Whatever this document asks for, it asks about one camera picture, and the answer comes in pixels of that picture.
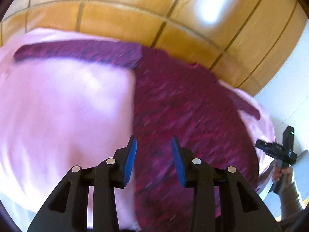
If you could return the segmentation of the grey sleeved right forearm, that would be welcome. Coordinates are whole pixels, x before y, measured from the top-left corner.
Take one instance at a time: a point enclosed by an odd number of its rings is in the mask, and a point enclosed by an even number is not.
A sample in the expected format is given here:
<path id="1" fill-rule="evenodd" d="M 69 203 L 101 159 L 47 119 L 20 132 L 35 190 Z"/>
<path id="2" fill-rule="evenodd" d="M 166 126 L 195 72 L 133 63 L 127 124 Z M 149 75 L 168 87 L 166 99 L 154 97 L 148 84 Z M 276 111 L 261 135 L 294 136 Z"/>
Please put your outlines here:
<path id="1" fill-rule="evenodd" d="M 282 230 L 285 230 L 287 227 L 291 227 L 305 212 L 294 174 L 287 176 L 286 184 L 279 197 L 281 202 L 281 221 L 279 224 Z"/>

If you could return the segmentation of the person's right hand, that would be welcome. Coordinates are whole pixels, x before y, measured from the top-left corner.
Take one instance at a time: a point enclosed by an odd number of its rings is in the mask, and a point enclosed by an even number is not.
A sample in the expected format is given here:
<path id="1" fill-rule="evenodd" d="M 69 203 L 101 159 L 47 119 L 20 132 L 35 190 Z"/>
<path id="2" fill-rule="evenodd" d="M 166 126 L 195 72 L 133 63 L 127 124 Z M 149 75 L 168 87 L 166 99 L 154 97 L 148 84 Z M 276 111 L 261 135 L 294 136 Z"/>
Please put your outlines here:
<path id="1" fill-rule="evenodd" d="M 286 183 L 291 184 L 294 182 L 294 170 L 292 167 L 286 167 L 281 169 L 278 163 L 275 162 L 274 168 L 272 170 L 272 182 L 277 182 L 281 177 L 286 176 Z"/>

